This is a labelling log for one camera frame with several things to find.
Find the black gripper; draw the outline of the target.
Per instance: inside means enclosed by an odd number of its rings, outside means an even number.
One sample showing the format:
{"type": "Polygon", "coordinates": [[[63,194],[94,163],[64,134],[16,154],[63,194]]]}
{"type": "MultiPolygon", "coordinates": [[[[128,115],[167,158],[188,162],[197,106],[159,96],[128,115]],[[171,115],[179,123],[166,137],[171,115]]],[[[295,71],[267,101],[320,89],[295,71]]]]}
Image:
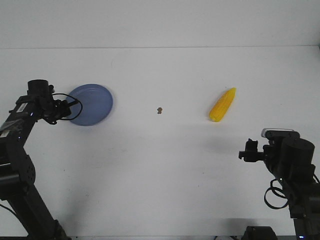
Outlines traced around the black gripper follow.
{"type": "Polygon", "coordinates": [[[78,103],[77,100],[57,100],[53,98],[54,86],[47,80],[35,79],[27,83],[27,95],[35,105],[38,119],[43,119],[49,124],[57,124],[58,120],[68,120],[72,114],[69,108],[60,110],[60,107],[71,107],[78,103]]]}
{"type": "Polygon", "coordinates": [[[315,166],[312,159],[315,145],[300,137],[298,132],[287,136],[267,138],[268,145],[263,146],[263,152],[258,152],[258,141],[249,138],[245,151],[239,151],[238,158],[247,163],[256,163],[265,159],[268,170],[282,180],[312,180],[315,166]]]}

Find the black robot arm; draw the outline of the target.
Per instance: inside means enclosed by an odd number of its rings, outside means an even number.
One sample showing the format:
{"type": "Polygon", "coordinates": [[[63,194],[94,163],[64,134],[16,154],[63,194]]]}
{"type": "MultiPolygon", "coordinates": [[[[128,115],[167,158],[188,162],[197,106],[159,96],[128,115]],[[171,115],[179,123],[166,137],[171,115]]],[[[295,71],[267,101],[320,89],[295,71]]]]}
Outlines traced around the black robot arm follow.
{"type": "Polygon", "coordinates": [[[54,86],[47,80],[31,80],[27,85],[26,95],[17,99],[0,127],[0,199],[8,202],[8,211],[28,233],[27,240],[68,240],[35,186],[35,166],[24,146],[35,123],[44,120],[55,125],[67,120],[71,106],[81,102],[54,99],[54,86]]]}
{"type": "Polygon", "coordinates": [[[258,142],[248,139],[238,157],[245,162],[264,162],[281,187],[269,190],[286,199],[284,207],[293,219],[296,239],[320,238],[320,180],[312,163],[315,145],[290,129],[263,129],[268,144],[258,151],[258,142]]]}

